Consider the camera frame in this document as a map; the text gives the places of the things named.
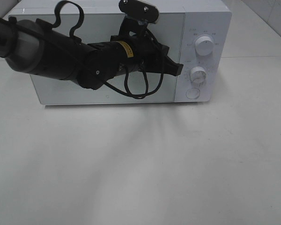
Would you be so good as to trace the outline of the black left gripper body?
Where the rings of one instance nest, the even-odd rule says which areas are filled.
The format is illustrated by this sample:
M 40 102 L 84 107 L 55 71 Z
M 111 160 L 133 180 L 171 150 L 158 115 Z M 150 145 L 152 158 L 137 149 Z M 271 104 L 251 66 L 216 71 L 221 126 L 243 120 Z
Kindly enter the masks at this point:
M 148 29 L 146 21 L 137 21 L 125 17 L 118 35 L 111 36 L 111 42 L 120 44 L 126 51 L 136 69 L 144 69 L 149 73 L 166 73 L 166 57 L 169 47 L 160 44 L 153 33 Z

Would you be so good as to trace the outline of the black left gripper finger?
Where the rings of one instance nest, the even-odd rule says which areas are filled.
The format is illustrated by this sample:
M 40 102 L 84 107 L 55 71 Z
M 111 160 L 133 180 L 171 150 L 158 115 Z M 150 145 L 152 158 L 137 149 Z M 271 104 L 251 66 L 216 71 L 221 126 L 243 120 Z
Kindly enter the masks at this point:
M 175 63 L 168 56 L 159 57 L 152 66 L 152 73 L 179 76 L 182 72 L 183 64 Z

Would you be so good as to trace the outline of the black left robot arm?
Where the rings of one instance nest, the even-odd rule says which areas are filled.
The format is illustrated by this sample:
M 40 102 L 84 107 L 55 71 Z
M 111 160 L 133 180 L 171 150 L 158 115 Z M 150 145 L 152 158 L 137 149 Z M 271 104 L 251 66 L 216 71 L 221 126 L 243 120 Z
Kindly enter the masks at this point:
M 74 35 L 84 15 L 63 35 L 55 29 L 61 24 L 42 19 L 35 21 L 0 18 L 0 57 L 17 72 L 71 81 L 85 89 L 109 86 L 110 80 L 132 72 L 178 76 L 183 65 L 169 56 L 169 47 L 157 41 L 146 25 L 125 18 L 118 35 L 108 42 L 85 44 Z

